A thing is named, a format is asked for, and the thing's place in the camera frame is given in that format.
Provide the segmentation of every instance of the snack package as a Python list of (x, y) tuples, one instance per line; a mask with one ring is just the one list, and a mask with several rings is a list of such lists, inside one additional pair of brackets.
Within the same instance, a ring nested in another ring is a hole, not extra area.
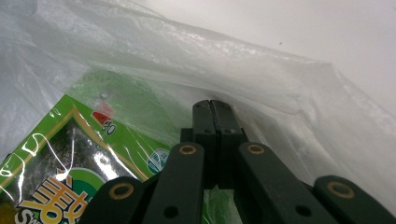
[(65, 95), (0, 166), (0, 224), (78, 223), (110, 179), (145, 181), (169, 147)]

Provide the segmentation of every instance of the white surface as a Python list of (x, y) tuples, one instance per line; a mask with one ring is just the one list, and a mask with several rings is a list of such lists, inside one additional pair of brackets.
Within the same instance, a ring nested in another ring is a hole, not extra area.
[(333, 63), (396, 116), (396, 1), (136, 0), (166, 18)]

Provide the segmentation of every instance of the translucent plastic sheet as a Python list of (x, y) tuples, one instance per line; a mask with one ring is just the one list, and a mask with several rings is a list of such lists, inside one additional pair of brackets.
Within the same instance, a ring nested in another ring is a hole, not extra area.
[[(104, 80), (88, 78), (98, 70)], [(161, 113), (130, 116), (145, 103), (128, 99), (133, 86)], [(114, 119), (169, 146), (191, 126), (194, 103), (224, 101), (250, 140), (268, 144), (303, 181), (340, 175), (396, 214), (396, 120), (329, 63), (172, 22), (131, 1), (0, 1), (0, 158), (64, 92), (91, 107), (107, 98)]]

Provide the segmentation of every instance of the logo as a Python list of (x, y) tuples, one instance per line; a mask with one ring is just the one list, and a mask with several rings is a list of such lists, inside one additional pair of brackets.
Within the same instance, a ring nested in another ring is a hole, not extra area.
[(153, 173), (159, 173), (168, 160), (169, 151), (159, 148), (148, 158), (148, 169)]
[(32, 195), (33, 200), (20, 203), (15, 223), (77, 223), (104, 183), (99, 175), (88, 169), (73, 168), (68, 174), (58, 169), (56, 176), (49, 176), (38, 187)]

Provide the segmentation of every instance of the seaweed snack package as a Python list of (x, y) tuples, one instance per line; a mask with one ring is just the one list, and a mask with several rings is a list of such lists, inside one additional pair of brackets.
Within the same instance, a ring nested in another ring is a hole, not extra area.
[(65, 95), (0, 165), (0, 224), (78, 223), (108, 180), (160, 172), (169, 147), (111, 115)]

